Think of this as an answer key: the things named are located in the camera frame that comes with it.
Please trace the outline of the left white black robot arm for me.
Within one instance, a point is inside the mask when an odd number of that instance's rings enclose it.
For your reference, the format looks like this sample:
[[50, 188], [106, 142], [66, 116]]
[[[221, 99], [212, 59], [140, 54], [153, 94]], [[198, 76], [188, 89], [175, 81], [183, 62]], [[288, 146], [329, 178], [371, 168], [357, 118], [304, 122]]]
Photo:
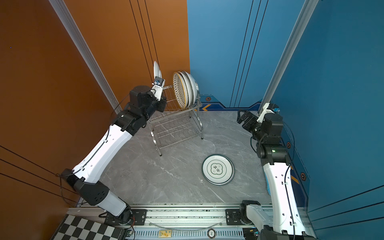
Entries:
[[91, 152], [73, 169], [65, 169], [60, 178], [65, 180], [77, 194], [91, 206], [97, 206], [111, 214], [121, 224], [130, 224], [131, 207], [116, 196], [101, 181], [101, 175], [120, 148], [141, 128], [150, 117], [165, 110], [167, 100], [159, 85], [137, 86], [130, 91], [130, 101], [117, 114], [106, 134]]

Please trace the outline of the chrome wire dish rack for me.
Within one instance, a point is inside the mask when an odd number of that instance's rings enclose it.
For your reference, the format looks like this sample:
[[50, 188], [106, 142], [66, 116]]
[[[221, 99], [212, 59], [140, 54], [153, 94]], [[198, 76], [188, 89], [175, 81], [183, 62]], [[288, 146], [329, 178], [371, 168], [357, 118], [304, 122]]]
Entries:
[[204, 138], [203, 124], [199, 110], [202, 106], [200, 96], [191, 107], [181, 109], [172, 85], [164, 87], [167, 105], [164, 112], [155, 112], [150, 118], [151, 136], [160, 156], [165, 147], [178, 144], [199, 136]]

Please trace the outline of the white plate grey pattern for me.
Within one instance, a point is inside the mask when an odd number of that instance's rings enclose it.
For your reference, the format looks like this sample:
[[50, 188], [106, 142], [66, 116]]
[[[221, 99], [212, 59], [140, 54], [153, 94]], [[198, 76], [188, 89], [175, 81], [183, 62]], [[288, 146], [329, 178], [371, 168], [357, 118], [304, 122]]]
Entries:
[[202, 163], [202, 174], [209, 183], [223, 186], [233, 180], [235, 167], [224, 155], [210, 155]]
[[154, 84], [160, 87], [162, 87], [164, 84], [160, 66], [156, 61], [154, 61]]

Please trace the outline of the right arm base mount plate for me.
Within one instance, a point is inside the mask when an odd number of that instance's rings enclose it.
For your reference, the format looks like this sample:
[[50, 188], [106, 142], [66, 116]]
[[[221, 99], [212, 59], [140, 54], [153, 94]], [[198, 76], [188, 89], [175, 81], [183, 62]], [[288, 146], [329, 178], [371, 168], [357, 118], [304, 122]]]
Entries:
[[226, 224], [228, 226], [244, 225], [244, 223], [241, 220], [239, 209], [226, 209], [225, 213], [226, 213]]

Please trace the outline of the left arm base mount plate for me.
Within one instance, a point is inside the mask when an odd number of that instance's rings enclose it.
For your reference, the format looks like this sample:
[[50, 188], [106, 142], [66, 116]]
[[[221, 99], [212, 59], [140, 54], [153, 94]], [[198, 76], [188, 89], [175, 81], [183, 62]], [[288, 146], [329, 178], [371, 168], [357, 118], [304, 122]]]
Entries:
[[109, 226], [143, 226], [147, 217], [146, 209], [133, 209], [131, 210], [130, 218], [126, 221], [106, 212], [105, 225]]

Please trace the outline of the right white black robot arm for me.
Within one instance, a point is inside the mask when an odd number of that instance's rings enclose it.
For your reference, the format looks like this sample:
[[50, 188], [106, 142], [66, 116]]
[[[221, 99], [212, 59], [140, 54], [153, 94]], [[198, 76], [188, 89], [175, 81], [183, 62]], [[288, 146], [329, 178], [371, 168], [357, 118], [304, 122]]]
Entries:
[[257, 141], [254, 151], [266, 174], [273, 207], [270, 218], [262, 207], [243, 201], [241, 214], [244, 222], [253, 223], [260, 240], [312, 240], [299, 215], [291, 178], [291, 158], [282, 143], [282, 116], [274, 112], [257, 118], [250, 111], [239, 110], [237, 122]]

